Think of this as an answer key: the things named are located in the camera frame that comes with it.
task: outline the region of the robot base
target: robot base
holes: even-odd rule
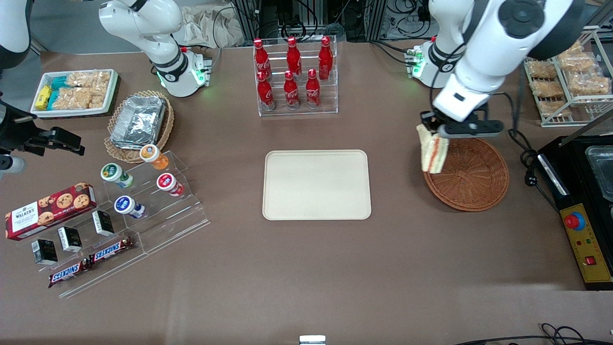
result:
[[[191,51],[184,54],[188,58],[188,68],[176,82],[168,82],[158,73],[162,86],[174,97],[187,97],[211,81],[212,60]]]
[[[449,64],[450,67],[447,71],[445,71],[446,65],[443,66],[443,70],[438,73],[436,82],[432,85],[432,80],[434,79],[438,66],[435,65],[429,57],[428,50],[431,46],[432,42],[426,42],[422,45],[416,45],[412,50],[405,53],[405,61],[411,64],[406,67],[406,72],[409,78],[416,78],[427,87],[442,88],[447,84],[447,80],[449,80],[449,76],[453,72],[454,65]]]

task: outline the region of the red lid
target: red lid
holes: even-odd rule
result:
[[[175,177],[172,174],[165,172],[158,177],[158,188],[165,190],[173,185]]]

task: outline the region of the red emergency stop button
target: red emergency stop button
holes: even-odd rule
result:
[[[585,219],[578,212],[573,212],[566,217],[564,217],[564,224],[577,231],[581,231],[585,228]]]
[[[594,257],[585,257],[585,264],[588,266],[592,266],[596,264],[596,258]]]

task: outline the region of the clear acrylic bottle rack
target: clear acrylic bottle rack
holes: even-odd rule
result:
[[[50,266],[37,265],[34,263],[34,257],[32,256],[32,265],[38,267],[42,275],[40,289],[47,287],[50,274],[70,267],[83,258],[130,236],[134,243],[133,248],[101,260],[91,270],[77,274],[51,287],[51,289],[58,291],[60,298],[70,298],[210,223],[204,213],[202,204],[192,194],[189,183],[185,178],[184,173],[187,167],[171,151],[164,154],[169,158],[166,169],[156,170],[149,163],[139,164],[128,170],[134,177],[130,187],[119,188],[114,183],[104,182],[104,190],[94,191],[99,200],[97,208],[18,243],[19,246],[29,250],[31,250],[31,243],[37,239],[46,239],[53,241],[55,244],[55,251],[58,254],[56,264]],[[170,196],[168,192],[158,189],[156,180],[164,172],[173,174],[177,182],[183,185],[185,190],[181,196]],[[129,215],[121,215],[115,212],[115,200],[121,195],[129,195],[136,202],[145,206],[143,217],[134,219]],[[111,216],[114,235],[105,237],[96,233],[92,213],[97,210],[102,210]],[[83,244],[79,252],[73,253],[62,250],[58,236],[58,229],[61,227],[78,230]]]
[[[264,49],[268,53],[270,59],[270,68],[272,69],[272,87],[273,97],[276,102],[274,110],[264,110],[262,101],[257,95],[257,67],[255,59],[253,59],[254,78],[256,81],[256,101],[257,111],[261,117],[275,115],[306,115],[306,114],[326,114],[338,112],[338,44],[337,38],[330,37],[330,49],[332,50],[332,71],[328,80],[320,80],[321,88],[321,104],[315,109],[307,106],[307,71],[315,68],[319,75],[319,50],[321,49],[321,38],[308,39],[297,44],[302,57],[302,79],[297,80],[298,94],[300,98],[300,107],[298,109],[289,109],[285,104],[285,91],[283,84],[285,83],[285,71],[287,71],[287,42],[284,39],[262,39]]]

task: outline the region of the blue lid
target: blue lid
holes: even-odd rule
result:
[[[120,196],[119,198],[117,198],[117,200],[115,200],[115,210],[117,212],[124,212],[125,210],[130,208],[131,202],[132,200],[129,196]]]

